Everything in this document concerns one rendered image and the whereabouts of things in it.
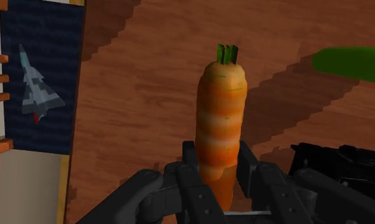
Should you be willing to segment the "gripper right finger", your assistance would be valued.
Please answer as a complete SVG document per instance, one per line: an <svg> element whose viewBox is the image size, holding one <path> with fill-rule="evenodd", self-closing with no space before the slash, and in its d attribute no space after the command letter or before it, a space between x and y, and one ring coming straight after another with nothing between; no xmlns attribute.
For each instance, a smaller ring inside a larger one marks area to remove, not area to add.
<svg viewBox="0 0 375 224"><path fill-rule="evenodd" d="M309 168L287 182L277 165L258 161L244 141L237 180L254 204L269 207L274 224L375 224L375 200Z"/></svg>

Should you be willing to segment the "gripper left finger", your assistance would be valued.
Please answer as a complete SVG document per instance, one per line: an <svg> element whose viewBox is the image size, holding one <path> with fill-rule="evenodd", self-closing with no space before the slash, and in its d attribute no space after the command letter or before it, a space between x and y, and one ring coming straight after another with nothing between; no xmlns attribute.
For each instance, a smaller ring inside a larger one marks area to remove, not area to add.
<svg viewBox="0 0 375 224"><path fill-rule="evenodd" d="M229 224L198 174L192 141L183 142L181 162L167 164L163 173L139 170L76 224L161 224L171 214L177 224Z"/></svg>

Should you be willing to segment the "orange carrot with green stub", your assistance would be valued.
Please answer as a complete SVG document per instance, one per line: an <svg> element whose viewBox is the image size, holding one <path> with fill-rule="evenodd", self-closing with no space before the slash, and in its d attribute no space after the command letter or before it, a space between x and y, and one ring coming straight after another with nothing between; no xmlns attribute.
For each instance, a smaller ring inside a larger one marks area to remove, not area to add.
<svg viewBox="0 0 375 224"><path fill-rule="evenodd" d="M194 143L199 173L223 211L229 211L232 205L248 91L237 56L237 46L217 45L216 61L205 68L196 97Z"/></svg>

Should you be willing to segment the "black angular device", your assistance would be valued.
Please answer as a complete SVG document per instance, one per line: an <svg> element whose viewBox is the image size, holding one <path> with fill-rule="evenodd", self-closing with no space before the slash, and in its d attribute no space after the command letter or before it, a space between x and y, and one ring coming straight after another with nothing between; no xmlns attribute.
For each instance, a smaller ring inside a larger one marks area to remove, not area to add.
<svg viewBox="0 0 375 224"><path fill-rule="evenodd" d="M309 143L293 144L289 175L310 168L375 200L375 151L342 145L338 149Z"/></svg>

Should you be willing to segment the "brown wooden table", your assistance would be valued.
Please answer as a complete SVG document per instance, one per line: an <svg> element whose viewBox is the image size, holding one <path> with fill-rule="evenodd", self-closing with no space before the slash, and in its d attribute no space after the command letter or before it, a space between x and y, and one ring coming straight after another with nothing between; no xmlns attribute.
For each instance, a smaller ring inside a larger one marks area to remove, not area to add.
<svg viewBox="0 0 375 224"><path fill-rule="evenodd" d="M194 138L198 80L219 43L249 84L242 138L287 171L292 144L375 150L375 84L310 69L335 45L375 46L375 0L142 0L81 65L66 223Z"/></svg>

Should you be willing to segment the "green cucumber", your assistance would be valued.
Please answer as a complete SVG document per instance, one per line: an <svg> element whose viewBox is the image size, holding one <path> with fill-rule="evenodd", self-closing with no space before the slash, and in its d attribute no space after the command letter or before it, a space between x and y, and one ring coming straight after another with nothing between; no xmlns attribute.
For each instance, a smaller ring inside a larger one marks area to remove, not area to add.
<svg viewBox="0 0 375 224"><path fill-rule="evenodd" d="M375 47L329 47L315 53L314 70L375 83Z"/></svg>

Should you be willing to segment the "grey toy jet plane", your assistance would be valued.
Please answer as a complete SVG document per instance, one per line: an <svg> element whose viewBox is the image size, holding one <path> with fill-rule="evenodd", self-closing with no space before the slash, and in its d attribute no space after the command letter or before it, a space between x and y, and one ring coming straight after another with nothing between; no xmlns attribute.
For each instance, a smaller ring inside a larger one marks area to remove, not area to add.
<svg viewBox="0 0 375 224"><path fill-rule="evenodd" d="M23 82L26 84L22 101L22 113L34 115L36 123L46 116L49 109L65 106L60 96L44 81L43 75L32 67L24 47L19 44L19 55L22 69L24 70Z"/></svg>

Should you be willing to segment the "dark blue rug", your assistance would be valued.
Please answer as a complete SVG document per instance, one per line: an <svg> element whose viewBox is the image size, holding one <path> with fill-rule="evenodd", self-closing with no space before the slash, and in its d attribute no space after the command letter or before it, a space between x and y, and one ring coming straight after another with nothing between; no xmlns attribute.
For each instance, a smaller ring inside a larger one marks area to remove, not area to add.
<svg viewBox="0 0 375 224"><path fill-rule="evenodd" d="M4 104L5 134L16 149L69 154L84 15L82 6L45 0L8 0L8 10L0 13L1 51L9 57L3 73L10 77L3 86L10 93ZM22 113L25 83L20 45L44 83L65 102L61 108L49 109L38 122L34 114Z"/></svg>

